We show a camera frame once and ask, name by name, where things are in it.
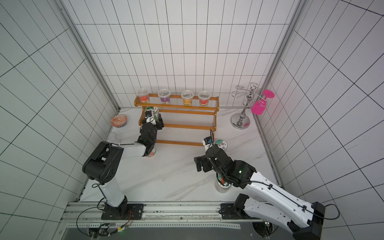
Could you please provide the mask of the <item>green tree lid jar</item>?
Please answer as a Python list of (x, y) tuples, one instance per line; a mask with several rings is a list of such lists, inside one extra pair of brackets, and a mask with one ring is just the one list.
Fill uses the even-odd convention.
[(159, 109), (157, 107), (146, 107), (145, 112), (151, 111), (152, 116), (155, 118), (155, 120), (158, 120), (159, 117)]

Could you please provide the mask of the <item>flower label seed jar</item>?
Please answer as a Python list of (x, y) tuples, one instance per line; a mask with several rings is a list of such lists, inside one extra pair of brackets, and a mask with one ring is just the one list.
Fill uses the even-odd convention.
[(226, 141), (224, 140), (216, 140), (215, 141), (215, 144), (222, 150), (226, 150), (228, 148), (228, 144)]

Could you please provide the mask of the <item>orange wooden two-tier shelf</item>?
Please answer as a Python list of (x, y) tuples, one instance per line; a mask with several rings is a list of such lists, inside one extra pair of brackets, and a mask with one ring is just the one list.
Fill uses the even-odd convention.
[(219, 111), (219, 97), (211, 97), (206, 106), (200, 104), (198, 97), (192, 98), (190, 105), (185, 105), (180, 95), (170, 95), (170, 102), (164, 104), (156, 94), (149, 94), (147, 103), (141, 102), (136, 97), (134, 102), (136, 107), (142, 107), (142, 115), (139, 120), (146, 117), (146, 108), (153, 107), (159, 110), (165, 128), (192, 129), (215, 132), (217, 130), (217, 113)]

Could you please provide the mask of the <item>red seed jar monkey lid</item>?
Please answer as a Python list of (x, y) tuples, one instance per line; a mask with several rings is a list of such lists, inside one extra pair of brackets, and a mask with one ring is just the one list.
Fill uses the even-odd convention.
[(152, 151), (147, 155), (148, 158), (153, 157), (156, 154), (156, 148), (153, 148)]

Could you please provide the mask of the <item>strawberry lid jar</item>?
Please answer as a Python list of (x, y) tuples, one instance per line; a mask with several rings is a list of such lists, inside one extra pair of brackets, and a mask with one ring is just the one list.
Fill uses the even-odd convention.
[(229, 189), (231, 187), (232, 187), (232, 185), (225, 182), (221, 175), (217, 175), (216, 182), (215, 182), (215, 188), (219, 193), (226, 193), (229, 191)]

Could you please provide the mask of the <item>small container purple seeds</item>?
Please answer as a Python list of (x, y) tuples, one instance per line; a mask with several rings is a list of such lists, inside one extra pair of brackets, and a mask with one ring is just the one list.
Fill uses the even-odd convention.
[(161, 89), (158, 92), (158, 97), (163, 104), (169, 104), (171, 98), (171, 92), (168, 89)]

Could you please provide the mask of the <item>small container red seeds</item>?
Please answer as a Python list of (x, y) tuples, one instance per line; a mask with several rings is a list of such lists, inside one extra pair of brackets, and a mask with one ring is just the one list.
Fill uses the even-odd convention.
[(150, 92), (147, 89), (139, 89), (137, 91), (137, 96), (141, 103), (148, 103), (150, 101)]

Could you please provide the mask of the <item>small container brown seeds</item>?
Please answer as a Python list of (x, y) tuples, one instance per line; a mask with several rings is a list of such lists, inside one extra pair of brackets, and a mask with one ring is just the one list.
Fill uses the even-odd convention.
[(181, 93), (181, 97), (183, 99), (184, 105), (190, 106), (194, 98), (194, 93), (192, 91), (185, 90)]

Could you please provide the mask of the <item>small container dark seeds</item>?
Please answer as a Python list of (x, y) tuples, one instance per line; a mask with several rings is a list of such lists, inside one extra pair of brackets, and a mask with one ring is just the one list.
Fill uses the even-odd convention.
[(200, 91), (198, 94), (198, 98), (201, 106), (207, 106), (211, 98), (211, 94), (208, 91)]

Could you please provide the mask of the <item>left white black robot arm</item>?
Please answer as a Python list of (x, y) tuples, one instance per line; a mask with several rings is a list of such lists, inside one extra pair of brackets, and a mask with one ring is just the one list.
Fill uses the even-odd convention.
[(164, 127), (161, 115), (149, 116), (142, 121), (140, 136), (132, 144), (114, 144), (102, 141), (84, 163), (82, 171), (96, 181), (106, 201), (102, 220), (140, 220), (143, 204), (129, 204), (116, 180), (116, 173), (122, 158), (151, 157), (155, 154), (158, 130)]

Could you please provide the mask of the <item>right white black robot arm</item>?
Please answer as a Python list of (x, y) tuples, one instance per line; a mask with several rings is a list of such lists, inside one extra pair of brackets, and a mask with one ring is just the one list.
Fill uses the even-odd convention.
[(215, 171), (229, 185), (245, 191), (230, 209), (222, 209), (225, 217), (260, 219), (292, 234), (296, 240), (321, 239), (326, 206), (301, 200), (274, 185), (248, 163), (232, 160), (216, 145), (207, 146), (203, 156), (195, 157), (197, 171)]

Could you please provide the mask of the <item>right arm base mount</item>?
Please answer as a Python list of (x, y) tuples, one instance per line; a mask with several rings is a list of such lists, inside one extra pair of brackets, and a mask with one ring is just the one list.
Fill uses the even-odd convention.
[(234, 207), (233, 203), (221, 204), (219, 214), (223, 220), (258, 220), (259, 218), (248, 216), (244, 210)]

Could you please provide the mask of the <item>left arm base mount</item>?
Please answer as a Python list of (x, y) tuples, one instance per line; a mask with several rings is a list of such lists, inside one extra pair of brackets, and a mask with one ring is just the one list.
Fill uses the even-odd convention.
[(127, 204), (123, 203), (120, 207), (111, 207), (110, 205), (106, 205), (101, 219), (105, 221), (122, 221), (122, 220), (141, 220), (144, 204)]

